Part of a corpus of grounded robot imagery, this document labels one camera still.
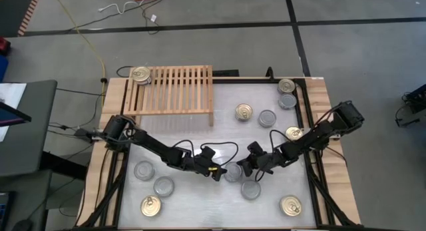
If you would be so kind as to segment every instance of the table leg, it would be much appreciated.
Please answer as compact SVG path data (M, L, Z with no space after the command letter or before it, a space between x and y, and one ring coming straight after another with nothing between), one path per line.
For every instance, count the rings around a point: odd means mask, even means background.
M81 164L71 162L54 154L43 151L43 154L41 155L40 169L49 169L59 174L64 174L79 180L84 180L86 178L87 168Z

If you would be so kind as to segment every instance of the can lid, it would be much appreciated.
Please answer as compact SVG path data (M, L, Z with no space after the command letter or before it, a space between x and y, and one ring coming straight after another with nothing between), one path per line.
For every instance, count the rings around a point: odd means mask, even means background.
M280 106L285 109L293 108L297 103L295 96L291 94L284 94L280 97Z
M282 79L278 83L278 88L283 93L291 93L296 88L294 82L289 79Z
M242 169L240 165L238 165L236 162L229 162L228 164L226 164L225 169L227 170L225 174L225 179L228 182L236 182L240 179Z
M236 108L236 115L239 119L248 120L249 118L252 118L253 109L250 105L240 104Z
M132 71L132 78L135 81L143 82L151 76L151 71L147 67L137 67Z
M147 181L150 180L154 176L154 166L148 162L148 161L140 161L135 167L134 167L134 175L142 180Z
M173 193L174 183L173 180L169 177L160 177L155 180L154 183L154 192L159 197L167 197Z
M241 185L241 194L247 200L255 200L260 196L260 184L253 180L247 180Z
M271 127L277 121L277 116L273 111L264 110L259 115L259 124L265 128Z
M148 217L155 216L160 212L161 200L155 195L149 195L142 200L140 211Z
M302 137L304 134L302 132L302 130L300 130L300 128L298 127L289 127L286 130L286 136L287 138L289 138L290 140L298 140L300 137Z
M280 208L284 214L297 216L302 212L302 203L297 197L289 195L280 200Z

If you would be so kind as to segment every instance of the white paper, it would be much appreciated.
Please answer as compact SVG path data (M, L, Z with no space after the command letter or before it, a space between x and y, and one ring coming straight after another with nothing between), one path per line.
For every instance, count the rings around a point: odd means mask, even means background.
M0 102L16 109L22 98L27 84L0 84ZM6 136L8 126L0 127L0 142L3 142Z
M155 20L157 19L157 16L156 15L152 15L152 17L151 17L151 21L152 22L155 22Z

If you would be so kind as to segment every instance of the blue object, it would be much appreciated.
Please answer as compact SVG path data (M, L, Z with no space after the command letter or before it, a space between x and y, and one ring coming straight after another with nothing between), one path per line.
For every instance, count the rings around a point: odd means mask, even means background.
M5 76L8 64L9 62L7 61L6 57L0 55L0 82L3 81L3 77Z

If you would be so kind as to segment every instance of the desk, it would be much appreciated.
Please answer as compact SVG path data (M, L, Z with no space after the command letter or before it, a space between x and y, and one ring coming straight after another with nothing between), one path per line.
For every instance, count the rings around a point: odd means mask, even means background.
M269 79L266 77L240 77L241 79ZM220 79L234 79L233 77L220 77ZM327 112L330 108L330 101L327 94L327 88L325 86L325 81L323 78L305 78L308 97L310 100L312 115L314 121L316 121L322 114ZM110 79L108 90L106 92L105 104L102 109L102 115L100 119L99 128L104 128L105 124L108 122L111 115L119 115L122 107L124 92L126 86L126 79ZM304 120L305 126L308 126L308 119L306 116L305 107L303 106L302 92L298 92L299 101L302 109L302 118ZM330 147L337 150L341 154L343 151L341 149L340 141L331 141ZM91 163L89 165L89 170L86 177L86 192L85 192L85 202L83 209L81 210L81 218L79 219L78 225L82 224L93 212L95 209L95 200L97 199L98 194L98 185L99 180L101 182L99 190L99 199L98 204L102 200L102 197L105 195L105 188L107 185L107 178L110 173L110 163L111 163L111 153L106 154L106 160L104 163L103 171L101 173L103 158L106 152L105 143L98 142L93 148ZM118 162L116 165L115 174L121 166L121 157L120 154ZM322 158L323 167L325 170L325 177L327 180L327 185L329 193L339 205L339 207L346 213L346 215L354 222L360 223L359 214L357 211L357 206L355 203L355 198L353 197L351 182L349 179L349 174L347 173L347 168L345 162L338 156L324 151ZM324 201L321 195L318 193L320 213L322 217L322 222L327 224L327 213L325 211ZM111 199L111 202L108 207L108 212L106 216L106 225L112 225L114 220L114 210L116 206L116 193Z
M18 221L28 218L28 215L46 199L51 176L51 171L44 170L33 174L0 178L1 192L15 192L5 231L12 230ZM33 223L31 231L45 229L45 211L46 202L31 216L30 220Z
M57 84L53 80L27 83L17 110L29 115L31 122L10 126L0 142L0 176L52 169L84 180L84 166L43 151Z

